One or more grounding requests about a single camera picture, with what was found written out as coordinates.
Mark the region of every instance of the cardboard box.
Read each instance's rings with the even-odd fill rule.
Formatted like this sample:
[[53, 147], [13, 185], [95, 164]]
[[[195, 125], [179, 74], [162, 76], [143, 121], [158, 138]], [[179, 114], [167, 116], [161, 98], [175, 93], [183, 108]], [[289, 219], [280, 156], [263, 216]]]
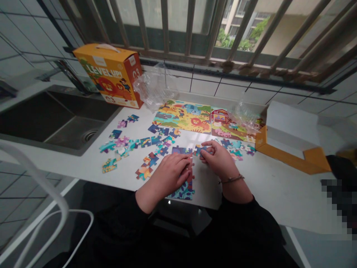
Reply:
[[143, 102], [132, 86], [142, 75], [137, 52], [106, 44], [88, 44], [73, 53], [106, 102], [140, 109]]
[[315, 114], [273, 101], [267, 124], [257, 133], [255, 148], [307, 174], [330, 172], [319, 146], [317, 120]]

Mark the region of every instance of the clear plastic wrap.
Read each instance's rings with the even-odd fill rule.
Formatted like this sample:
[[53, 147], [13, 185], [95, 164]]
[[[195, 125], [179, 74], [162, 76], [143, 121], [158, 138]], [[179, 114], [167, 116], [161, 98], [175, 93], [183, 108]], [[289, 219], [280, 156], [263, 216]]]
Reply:
[[258, 114], [253, 113], [243, 103], [244, 92], [241, 94], [239, 101], [228, 109], [229, 118], [232, 119], [237, 125], [245, 127], [248, 134], [260, 133], [260, 125], [257, 123]]
[[157, 112], [165, 102], [179, 97], [175, 79], [164, 63], [156, 64], [154, 70], [141, 75], [133, 87], [151, 112]]

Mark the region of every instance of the stainless steel sink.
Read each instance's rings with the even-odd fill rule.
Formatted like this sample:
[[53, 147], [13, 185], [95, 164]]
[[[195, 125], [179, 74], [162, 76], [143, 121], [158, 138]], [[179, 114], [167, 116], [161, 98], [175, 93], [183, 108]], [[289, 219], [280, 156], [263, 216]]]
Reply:
[[122, 109], [51, 86], [0, 113], [0, 139], [81, 156]]

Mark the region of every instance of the orange puzzle box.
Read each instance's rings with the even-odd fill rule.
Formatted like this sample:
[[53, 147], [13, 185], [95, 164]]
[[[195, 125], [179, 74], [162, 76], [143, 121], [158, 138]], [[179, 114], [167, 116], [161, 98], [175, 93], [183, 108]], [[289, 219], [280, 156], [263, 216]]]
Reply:
[[137, 52], [106, 44], [88, 44], [73, 53], [106, 102], [140, 109], [143, 102], [132, 86], [142, 75]]

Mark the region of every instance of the box handle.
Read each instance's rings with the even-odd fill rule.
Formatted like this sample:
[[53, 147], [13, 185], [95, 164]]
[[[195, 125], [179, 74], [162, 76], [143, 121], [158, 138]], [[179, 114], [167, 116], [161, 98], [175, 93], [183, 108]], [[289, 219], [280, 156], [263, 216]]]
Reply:
[[118, 53], [121, 53], [119, 50], [117, 50], [115, 47], [111, 46], [111, 45], [108, 45], [108, 44], [100, 44], [100, 45], [97, 45], [96, 48], [103, 48], [103, 49], [108, 49], [108, 50], [114, 50]]

